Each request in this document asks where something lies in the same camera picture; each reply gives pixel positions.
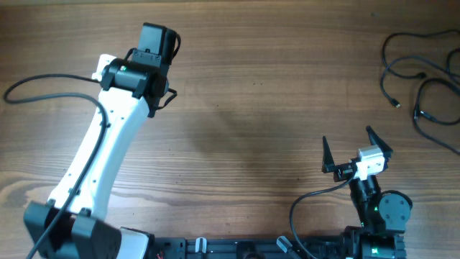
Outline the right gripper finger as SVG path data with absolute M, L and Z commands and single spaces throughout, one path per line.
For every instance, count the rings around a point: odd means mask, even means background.
M 331 154 L 331 150 L 326 139 L 326 136 L 322 137 L 323 141 L 323 162 L 322 162 L 322 172 L 330 173 L 335 171 L 335 162 Z
M 383 156 L 385 158 L 391 158 L 393 154 L 393 149 L 382 138 L 380 138 L 370 126 L 366 126 L 366 131 L 370 143 L 372 145 L 377 145 L 378 148 L 382 151 Z

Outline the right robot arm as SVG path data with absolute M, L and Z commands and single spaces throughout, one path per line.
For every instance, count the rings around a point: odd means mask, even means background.
M 322 171 L 350 189 L 361 225 L 346 227 L 340 235 L 341 258 L 406 258 L 403 234 L 413 208 L 412 200 L 396 190 L 382 191 L 377 175 L 388 169 L 393 149 L 370 127 L 370 146 L 357 150 L 347 163 L 334 162 L 323 138 Z

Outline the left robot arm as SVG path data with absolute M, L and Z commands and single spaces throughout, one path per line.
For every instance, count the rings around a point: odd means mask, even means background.
M 32 202 L 24 223 L 32 254 L 44 258 L 146 258 L 154 235 L 105 221 L 121 162 L 146 119 L 175 97 L 167 73 L 180 35 L 144 23 L 125 57 L 103 54 L 92 81 L 101 86 L 96 111 L 67 174 L 44 204 Z

